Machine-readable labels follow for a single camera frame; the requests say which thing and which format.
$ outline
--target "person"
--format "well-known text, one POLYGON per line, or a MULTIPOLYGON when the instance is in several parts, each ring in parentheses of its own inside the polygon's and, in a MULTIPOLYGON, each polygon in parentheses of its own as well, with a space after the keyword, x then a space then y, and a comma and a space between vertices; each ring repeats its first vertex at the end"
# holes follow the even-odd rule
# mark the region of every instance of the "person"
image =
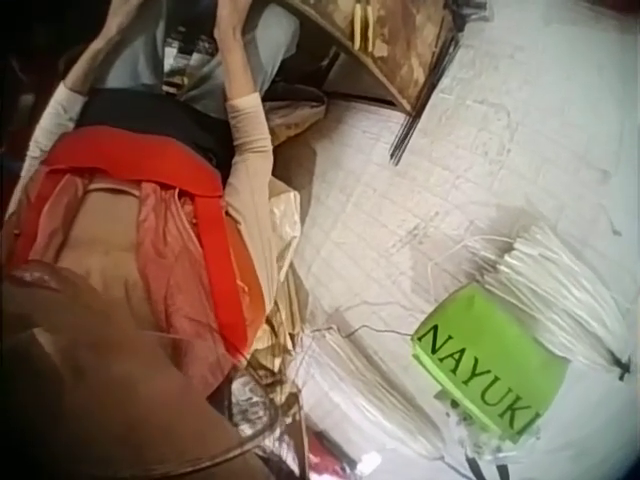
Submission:
MULTIPOLYGON (((217 0, 219 55, 171 98, 162 47, 184 1, 111 1, 42 115, 2 230, 7 405, 32 450, 80 477, 188 473, 241 444, 206 397, 275 295, 260 95, 298 22, 217 0)), ((220 478, 268 478, 242 458, 220 478)))
POLYGON ((69 268, 139 328, 201 341, 180 366, 207 393, 229 370, 216 352, 241 361, 274 302, 260 96, 299 30, 275 4, 214 3, 219 54, 172 98, 163 46, 185 2, 112 0, 36 127, 3 229, 6 268, 69 268))

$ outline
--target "green sign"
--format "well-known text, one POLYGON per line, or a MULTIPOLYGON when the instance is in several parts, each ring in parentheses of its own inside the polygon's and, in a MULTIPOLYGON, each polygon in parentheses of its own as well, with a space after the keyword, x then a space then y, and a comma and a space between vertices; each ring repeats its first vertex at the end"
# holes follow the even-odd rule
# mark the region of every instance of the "green sign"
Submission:
POLYGON ((414 358, 467 412, 513 443, 548 410, 568 367, 477 284, 438 306, 412 343, 414 358))

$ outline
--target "black skirt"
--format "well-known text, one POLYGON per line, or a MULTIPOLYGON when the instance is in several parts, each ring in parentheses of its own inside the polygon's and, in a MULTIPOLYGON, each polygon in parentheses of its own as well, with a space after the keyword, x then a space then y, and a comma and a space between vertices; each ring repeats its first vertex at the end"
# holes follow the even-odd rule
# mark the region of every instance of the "black skirt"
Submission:
POLYGON ((173 138, 216 168, 223 185, 231 174, 235 151, 229 122, 174 97, 140 90, 96 89, 76 123, 76 128, 89 126, 173 138))

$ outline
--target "white wire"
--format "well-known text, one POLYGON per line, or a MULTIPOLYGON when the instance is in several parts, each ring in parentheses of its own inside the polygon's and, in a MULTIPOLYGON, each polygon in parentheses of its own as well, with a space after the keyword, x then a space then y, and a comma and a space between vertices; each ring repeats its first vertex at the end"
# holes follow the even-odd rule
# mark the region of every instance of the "white wire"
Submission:
POLYGON ((479 249, 493 260, 484 286, 516 307, 519 318, 557 355, 592 367, 620 373, 611 353, 622 361, 631 356, 632 341, 614 295, 544 224, 535 224, 516 240, 480 235, 460 242, 429 263, 427 276, 434 291, 433 266, 478 240, 508 242, 504 256, 479 249))

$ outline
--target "table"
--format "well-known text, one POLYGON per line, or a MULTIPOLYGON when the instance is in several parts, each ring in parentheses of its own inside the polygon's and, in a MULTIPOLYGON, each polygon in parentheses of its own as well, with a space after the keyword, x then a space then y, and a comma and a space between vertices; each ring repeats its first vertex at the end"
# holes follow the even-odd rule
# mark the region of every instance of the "table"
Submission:
POLYGON ((352 46, 357 0, 277 0, 330 33, 383 83, 401 110, 412 112, 437 68, 438 52, 456 34, 453 19, 443 0, 370 2, 375 16, 374 48, 365 53, 352 46))

